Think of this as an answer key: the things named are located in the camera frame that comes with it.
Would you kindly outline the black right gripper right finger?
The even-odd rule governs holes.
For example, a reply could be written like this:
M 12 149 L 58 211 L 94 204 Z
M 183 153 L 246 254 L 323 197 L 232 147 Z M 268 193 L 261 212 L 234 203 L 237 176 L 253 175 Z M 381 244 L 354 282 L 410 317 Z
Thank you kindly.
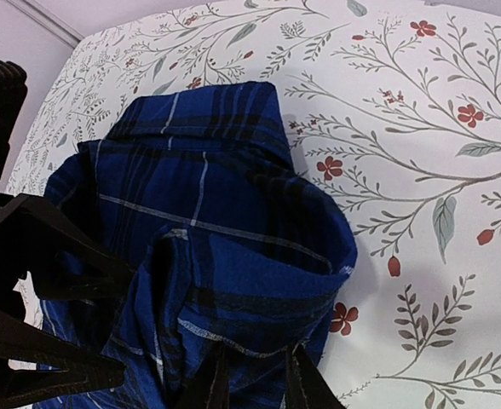
M 285 355 L 285 407 L 288 409 L 344 409 L 301 344 Z

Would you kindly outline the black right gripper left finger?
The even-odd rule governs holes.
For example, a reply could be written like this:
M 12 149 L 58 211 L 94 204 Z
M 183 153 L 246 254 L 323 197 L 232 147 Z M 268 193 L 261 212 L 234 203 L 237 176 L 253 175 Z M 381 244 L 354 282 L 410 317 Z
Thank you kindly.
M 224 343 L 216 343 L 176 402 L 176 409 L 228 409 L 229 376 Z

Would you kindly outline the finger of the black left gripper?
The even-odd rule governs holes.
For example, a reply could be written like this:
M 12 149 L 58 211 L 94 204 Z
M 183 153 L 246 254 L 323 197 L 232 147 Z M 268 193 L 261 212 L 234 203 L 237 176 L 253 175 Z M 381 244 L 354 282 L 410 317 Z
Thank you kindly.
M 27 274 L 40 298 L 111 298 L 135 272 L 47 199 L 0 193 L 0 294 Z
M 0 408 L 117 388 L 125 366 L 0 310 Z

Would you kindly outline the blue plaid long sleeve shirt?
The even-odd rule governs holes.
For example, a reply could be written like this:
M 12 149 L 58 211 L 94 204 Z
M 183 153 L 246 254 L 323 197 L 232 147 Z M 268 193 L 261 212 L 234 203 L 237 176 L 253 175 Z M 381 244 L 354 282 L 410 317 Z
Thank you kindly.
M 126 368 L 120 387 L 43 407 L 172 408 L 218 344 L 230 407 L 286 407 L 285 357 L 320 360 L 357 248 L 295 172 L 271 83 L 137 98 L 44 196 L 135 276 L 118 300 L 42 302 L 45 331 Z

